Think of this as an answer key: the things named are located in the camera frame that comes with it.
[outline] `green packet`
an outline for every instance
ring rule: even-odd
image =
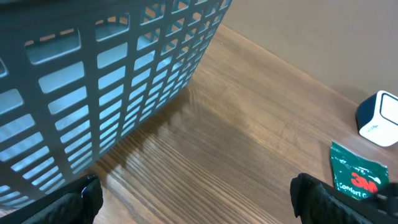
[[[389,183],[387,166],[362,158],[335,142],[330,147],[330,160],[335,188],[358,200]]]

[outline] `black object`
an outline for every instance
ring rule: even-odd
[[[0,223],[93,223],[102,204],[100,180],[90,174],[0,218]]]
[[[290,184],[294,215],[302,223],[398,223],[398,185],[389,184],[362,201],[330,187],[308,174]]]

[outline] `laundry basket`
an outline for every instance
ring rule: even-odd
[[[0,206],[69,183],[176,96],[230,3],[0,5]]]

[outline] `red 3m logo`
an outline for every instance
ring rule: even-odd
[[[373,181],[369,180],[368,182],[364,177],[361,177],[355,172],[352,172],[351,175],[355,177],[355,179],[351,178],[351,183],[353,183],[353,185],[355,185],[356,187],[361,187],[372,193],[378,191],[377,186]]]

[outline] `wooden surface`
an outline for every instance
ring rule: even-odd
[[[357,105],[224,26],[181,94],[88,172],[95,223],[300,223],[289,187],[332,185],[332,140],[389,166],[398,148],[358,136]]]

